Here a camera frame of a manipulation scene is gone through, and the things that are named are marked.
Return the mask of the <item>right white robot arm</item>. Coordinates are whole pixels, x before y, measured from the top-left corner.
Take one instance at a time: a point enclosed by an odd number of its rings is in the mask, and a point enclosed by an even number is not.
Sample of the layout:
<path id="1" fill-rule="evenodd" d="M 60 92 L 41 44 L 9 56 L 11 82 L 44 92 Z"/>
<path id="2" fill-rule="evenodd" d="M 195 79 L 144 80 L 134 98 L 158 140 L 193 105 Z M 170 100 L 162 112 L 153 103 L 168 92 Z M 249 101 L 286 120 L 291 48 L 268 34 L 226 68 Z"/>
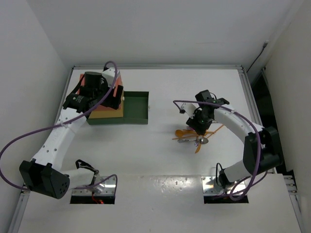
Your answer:
<path id="1" fill-rule="evenodd" d="M 245 120 L 224 98 L 215 99 L 208 90 L 196 96 L 198 106 L 183 103 L 181 113 L 189 118 L 186 124 L 198 135 L 204 135 L 213 121 L 225 125 L 244 145 L 242 160 L 221 169 L 216 178 L 218 186 L 227 188 L 234 182 L 253 174 L 261 174 L 284 162 L 277 129 L 265 128 Z"/>

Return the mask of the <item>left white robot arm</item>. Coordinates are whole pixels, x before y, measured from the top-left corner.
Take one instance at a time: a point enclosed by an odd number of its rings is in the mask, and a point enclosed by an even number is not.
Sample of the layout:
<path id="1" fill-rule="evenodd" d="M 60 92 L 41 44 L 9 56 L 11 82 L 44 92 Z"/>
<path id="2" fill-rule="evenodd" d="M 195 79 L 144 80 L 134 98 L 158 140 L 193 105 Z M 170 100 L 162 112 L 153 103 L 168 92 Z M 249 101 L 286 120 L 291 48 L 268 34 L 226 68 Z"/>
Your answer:
<path id="1" fill-rule="evenodd" d="M 112 109 L 121 105 L 123 86 L 117 84 L 119 79 L 120 72 L 112 67 L 82 75 L 67 95 L 57 125 L 41 149 L 19 167 L 30 191 L 55 199 L 62 198 L 71 189 L 88 190 L 92 194 L 101 192 L 107 178 L 101 179 L 92 165 L 78 159 L 74 170 L 61 171 L 61 167 L 70 144 L 90 114 L 100 105 Z"/>

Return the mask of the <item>green bottom drawer box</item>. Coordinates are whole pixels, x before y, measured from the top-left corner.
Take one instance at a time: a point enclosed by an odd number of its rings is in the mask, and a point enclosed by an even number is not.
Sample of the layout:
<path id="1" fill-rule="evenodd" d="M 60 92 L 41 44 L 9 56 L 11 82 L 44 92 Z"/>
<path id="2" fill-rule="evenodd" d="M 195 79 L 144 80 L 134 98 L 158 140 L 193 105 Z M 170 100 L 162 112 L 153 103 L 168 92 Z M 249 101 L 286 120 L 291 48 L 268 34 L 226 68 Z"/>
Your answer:
<path id="1" fill-rule="evenodd" d="M 123 117 L 91 118 L 87 120 L 89 125 L 111 124 L 148 124 L 149 92 L 125 91 Z"/>

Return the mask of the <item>orange plastic spoon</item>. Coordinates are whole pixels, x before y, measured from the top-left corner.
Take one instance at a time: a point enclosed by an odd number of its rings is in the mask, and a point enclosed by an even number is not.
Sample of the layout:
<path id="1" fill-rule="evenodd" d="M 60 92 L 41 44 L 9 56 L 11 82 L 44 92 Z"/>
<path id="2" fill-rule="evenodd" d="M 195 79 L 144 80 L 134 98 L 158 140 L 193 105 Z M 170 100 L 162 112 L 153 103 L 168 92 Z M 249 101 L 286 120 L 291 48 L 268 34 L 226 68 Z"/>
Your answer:
<path id="1" fill-rule="evenodd" d="M 184 135 L 189 135 L 189 134 L 196 134 L 196 132 L 193 130 L 176 130 L 175 131 L 176 137 L 183 137 Z"/>

